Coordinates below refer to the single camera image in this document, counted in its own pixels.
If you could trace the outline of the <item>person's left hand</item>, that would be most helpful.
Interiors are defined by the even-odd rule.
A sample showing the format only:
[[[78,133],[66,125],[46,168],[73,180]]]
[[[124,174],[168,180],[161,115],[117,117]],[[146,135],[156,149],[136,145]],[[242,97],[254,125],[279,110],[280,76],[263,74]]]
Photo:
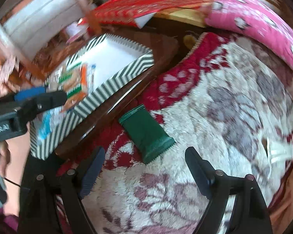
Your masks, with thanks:
[[[0,142],[0,175],[6,176],[6,169],[10,163],[10,150],[6,141]]]

